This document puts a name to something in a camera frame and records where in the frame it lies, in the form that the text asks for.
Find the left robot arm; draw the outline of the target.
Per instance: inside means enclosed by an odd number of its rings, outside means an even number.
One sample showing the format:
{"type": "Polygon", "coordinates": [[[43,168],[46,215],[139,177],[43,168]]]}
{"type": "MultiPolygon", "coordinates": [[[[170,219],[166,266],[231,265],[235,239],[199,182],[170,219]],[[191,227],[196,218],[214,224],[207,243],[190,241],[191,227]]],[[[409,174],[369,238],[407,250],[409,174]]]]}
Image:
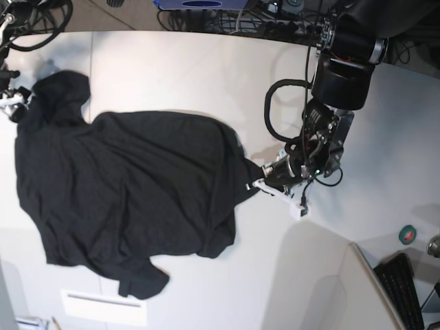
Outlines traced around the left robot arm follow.
{"type": "Polygon", "coordinates": [[[297,218],[306,216],[309,187],[327,186],[330,176],[342,173],[354,113],[364,107],[375,68],[386,58],[391,41],[438,8],[438,1],[352,1],[338,3],[316,19],[320,36],[314,75],[279,80],[265,94],[266,129],[284,148],[246,188],[291,204],[297,218]],[[305,90],[296,137],[281,135],[271,122],[273,95],[283,87],[305,90]]]}

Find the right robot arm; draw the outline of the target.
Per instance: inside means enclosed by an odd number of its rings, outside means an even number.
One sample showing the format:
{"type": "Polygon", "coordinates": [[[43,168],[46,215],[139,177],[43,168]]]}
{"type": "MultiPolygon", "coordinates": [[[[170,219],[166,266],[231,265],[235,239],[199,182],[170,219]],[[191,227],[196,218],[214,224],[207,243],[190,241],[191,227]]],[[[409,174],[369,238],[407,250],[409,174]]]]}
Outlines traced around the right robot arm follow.
{"type": "Polygon", "coordinates": [[[1,2],[1,112],[17,123],[28,110],[31,91],[11,88],[11,80],[21,72],[6,63],[10,50],[32,52],[51,43],[65,31],[73,14],[72,1],[2,1],[1,2]],[[20,46],[14,42],[27,35],[47,34],[41,42],[20,46]]]}

